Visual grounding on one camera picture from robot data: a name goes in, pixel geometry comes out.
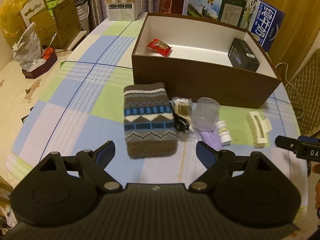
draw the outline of knitted item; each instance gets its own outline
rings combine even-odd
[[[124,88],[124,133],[131,158],[175,153],[177,134],[163,83]]]

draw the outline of black ribbed surface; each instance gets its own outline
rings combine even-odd
[[[60,228],[20,223],[4,240],[280,240],[294,230],[291,224],[271,229],[238,225],[206,195],[190,193],[183,184],[129,184],[119,194],[105,195],[82,220]]]

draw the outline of translucent cup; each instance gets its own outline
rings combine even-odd
[[[199,98],[191,115],[191,124],[200,131],[214,130],[219,117],[220,104],[211,98]]]

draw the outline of human hand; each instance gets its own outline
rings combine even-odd
[[[320,164],[316,164],[312,167],[314,173],[320,174]],[[316,209],[320,207],[320,180],[318,180],[316,185]]]

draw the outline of white bucket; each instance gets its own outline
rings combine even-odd
[[[83,5],[79,5],[76,7],[77,14],[79,18],[79,22],[83,31],[87,31],[87,35],[89,34],[89,5],[88,1]]]

